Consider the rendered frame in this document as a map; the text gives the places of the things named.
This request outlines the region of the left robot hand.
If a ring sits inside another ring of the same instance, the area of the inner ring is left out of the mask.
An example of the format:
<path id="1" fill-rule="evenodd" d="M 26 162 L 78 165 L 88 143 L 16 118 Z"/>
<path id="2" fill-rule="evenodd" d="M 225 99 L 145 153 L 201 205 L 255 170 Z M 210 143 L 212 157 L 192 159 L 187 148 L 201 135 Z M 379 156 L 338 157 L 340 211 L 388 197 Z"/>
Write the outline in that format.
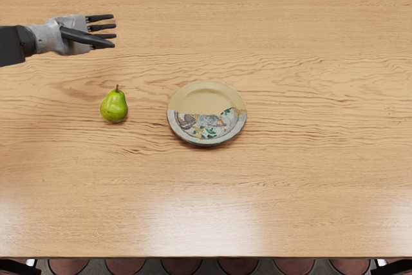
<path id="1" fill-rule="evenodd" d="M 101 34 L 101 30 L 116 28 L 108 23 L 113 15 L 65 15 L 49 18 L 44 24 L 28 25 L 33 35 L 37 54 L 54 52 L 59 55 L 80 55 L 91 50 L 113 48 L 115 34 Z"/>

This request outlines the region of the patterned beige plate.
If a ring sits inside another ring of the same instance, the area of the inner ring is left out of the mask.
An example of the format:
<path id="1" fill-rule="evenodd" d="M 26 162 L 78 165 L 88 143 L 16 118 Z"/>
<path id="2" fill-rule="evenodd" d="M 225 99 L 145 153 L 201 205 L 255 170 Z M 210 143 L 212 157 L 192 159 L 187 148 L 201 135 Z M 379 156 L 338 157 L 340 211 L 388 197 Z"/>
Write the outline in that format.
<path id="1" fill-rule="evenodd" d="M 167 121 L 180 139 L 197 146 L 217 146 L 241 132 L 247 121 L 247 107 L 232 86 L 195 81 L 171 96 Z"/>

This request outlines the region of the green pear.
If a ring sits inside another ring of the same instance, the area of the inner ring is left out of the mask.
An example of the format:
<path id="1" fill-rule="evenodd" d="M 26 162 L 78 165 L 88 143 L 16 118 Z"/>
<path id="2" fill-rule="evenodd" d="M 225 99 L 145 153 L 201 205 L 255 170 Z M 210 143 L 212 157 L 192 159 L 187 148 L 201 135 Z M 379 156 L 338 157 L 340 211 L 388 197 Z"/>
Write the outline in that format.
<path id="1" fill-rule="evenodd" d="M 122 122 L 128 113 L 128 106 L 124 92 L 116 85 L 100 104 L 100 115 L 112 124 Z"/>

